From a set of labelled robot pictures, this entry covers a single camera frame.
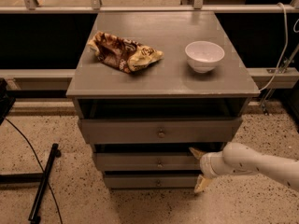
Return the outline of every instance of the terrazzo floor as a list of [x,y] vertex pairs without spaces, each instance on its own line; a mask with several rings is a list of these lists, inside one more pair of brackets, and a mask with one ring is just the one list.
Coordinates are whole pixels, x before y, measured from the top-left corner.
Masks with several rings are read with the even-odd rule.
[[[279,101],[270,102],[268,110],[265,116],[250,105],[234,141],[298,159],[296,123]],[[43,165],[51,145],[59,144],[62,157],[53,165],[50,184],[64,224],[299,223],[299,193],[262,175],[219,177],[199,195],[192,189],[107,189],[69,101],[17,101],[7,118],[27,136]],[[32,150],[7,121],[0,126],[0,146],[0,174],[40,172]],[[0,223],[29,223],[36,191],[37,185],[2,185]],[[43,224],[60,223],[48,189],[39,215]]]

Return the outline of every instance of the black stand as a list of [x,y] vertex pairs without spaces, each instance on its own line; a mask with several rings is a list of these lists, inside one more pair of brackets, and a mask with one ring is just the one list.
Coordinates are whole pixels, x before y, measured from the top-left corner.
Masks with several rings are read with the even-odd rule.
[[38,224],[40,222],[40,217],[37,214],[42,202],[44,192],[46,190],[46,186],[48,185],[50,170],[54,163],[55,158],[56,157],[58,158],[60,156],[61,156],[61,152],[58,149],[58,145],[53,144],[49,154],[45,171],[43,173],[23,174],[23,175],[0,175],[0,184],[39,182],[39,187],[36,194],[35,202],[33,204],[30,216],[28,218],[31,224]]

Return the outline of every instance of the drawer handle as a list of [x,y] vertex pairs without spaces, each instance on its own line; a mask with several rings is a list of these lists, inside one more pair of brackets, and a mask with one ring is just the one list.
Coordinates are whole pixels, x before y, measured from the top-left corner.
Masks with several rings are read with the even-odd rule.
[[165,132],[164,132],[163,130],[160,130],[160,131],[158,132],[158,137],[159,137],[159,138],[165,138]]
[[158,161],[158,163],[157,163],[157,167],[158,167],[158,168],[163,168],[163,164],[162,164],[161,161]]
[[157,180],[157,181],[156,181],[156,186],[157,186],[157,187],[160,187],[160,186],[161,186],[161,181],[160,181],[160,180]]

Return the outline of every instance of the gray cabinet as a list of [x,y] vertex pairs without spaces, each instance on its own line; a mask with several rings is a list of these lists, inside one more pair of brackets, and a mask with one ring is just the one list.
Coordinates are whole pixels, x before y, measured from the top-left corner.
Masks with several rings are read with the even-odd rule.
[[[187,188],[200,174],[189,147],[218,151],[231,141],[258,88],[210,12],[100,12],[96,31],[150,45],[164,58],[132,75],[99,63],[86,48],[67,96],[107,187]],[[225,50],[207,74],[187,65],[184,48],[209,40]]]

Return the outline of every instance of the black cable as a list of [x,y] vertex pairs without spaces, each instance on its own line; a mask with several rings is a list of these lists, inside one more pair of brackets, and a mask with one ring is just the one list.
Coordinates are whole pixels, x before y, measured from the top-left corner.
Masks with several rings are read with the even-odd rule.
[[[18,127],[16,125],[14,125],[9,119],[7,118],[4,118],[12,127],[14,127],[16,129],[16,131],[19,132],[19,134],[26,140],[27,144],[29,145],[29,147],[32,149],[32,151],[34,152],[35,156],[36,156],[36,160],[38,162],[38,165],[39,167],[41,168],[42,172],[44,173],[44,168],[43,166],[41,165],[41,162],[38,158],[38,156],[36,155],[36,151],[35,149],[33,148],[33,146],[31,145],[31,143],[29,142],[28,138],[18,129]],[[56,197],[55,197],[55,194],[52,190],[52,187],[48,181],[48,186],[49,186],[49,189],[50,189],[50,193],[52,194],[52,197],[53,197],[53,200],[55,202],[55,205],[56,205],[56,209],[57,209],[57,213],[58,213],[58,216],[59,216],[59,219],[60,219],[60,223],[63,224],[63,219],[62,219],[62,215],[60,213],[60,209],[59,209],[59,206],[58,206],[58,203],[57,203],[57,200],[56,200]]]

